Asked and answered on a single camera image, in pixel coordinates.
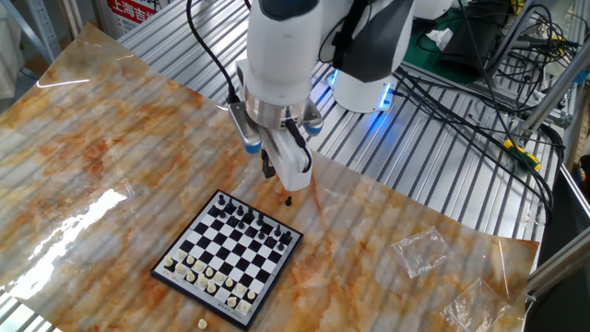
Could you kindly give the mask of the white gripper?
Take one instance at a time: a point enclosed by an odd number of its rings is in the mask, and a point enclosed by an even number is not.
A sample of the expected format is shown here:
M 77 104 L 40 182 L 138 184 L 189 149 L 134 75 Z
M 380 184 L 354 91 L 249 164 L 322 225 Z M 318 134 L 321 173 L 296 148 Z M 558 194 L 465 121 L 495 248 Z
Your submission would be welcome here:
M 265 149 L 261 150 L 261 160 L 264 177 L 269 177 L 268 172 L 271 178 L 277 173 L 283 187 L 289 192 L 301 190 L 311 182 L 313 157 L 306 146 L 297 144 L 288 130 L 265 132 Z

